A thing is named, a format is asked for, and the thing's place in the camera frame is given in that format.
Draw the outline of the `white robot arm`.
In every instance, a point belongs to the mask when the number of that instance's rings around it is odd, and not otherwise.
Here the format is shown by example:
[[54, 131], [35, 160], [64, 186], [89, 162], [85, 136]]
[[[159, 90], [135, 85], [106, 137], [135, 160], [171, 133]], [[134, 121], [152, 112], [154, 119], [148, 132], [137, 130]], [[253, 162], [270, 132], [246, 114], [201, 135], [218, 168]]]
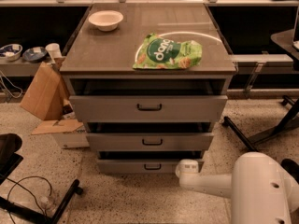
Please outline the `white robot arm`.
[[230, 199], [231, 224], [292, 224], [299, 207], [298, 182], [260, 152], [243, 154], [224, 175], [201, 175], [198, 161], [182, 160], [176, 176], [184, 189]]

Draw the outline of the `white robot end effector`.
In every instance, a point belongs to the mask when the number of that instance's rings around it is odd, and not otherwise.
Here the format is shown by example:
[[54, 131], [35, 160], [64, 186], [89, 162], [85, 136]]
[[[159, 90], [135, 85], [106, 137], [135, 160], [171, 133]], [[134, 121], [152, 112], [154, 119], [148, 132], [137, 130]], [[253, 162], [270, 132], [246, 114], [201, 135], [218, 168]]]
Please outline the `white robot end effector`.
[[182, 174], [196, 174], [199, 172], [199, 163], [196, 160], [184, 159], [176, 166], [175, 174], [180, 177]]

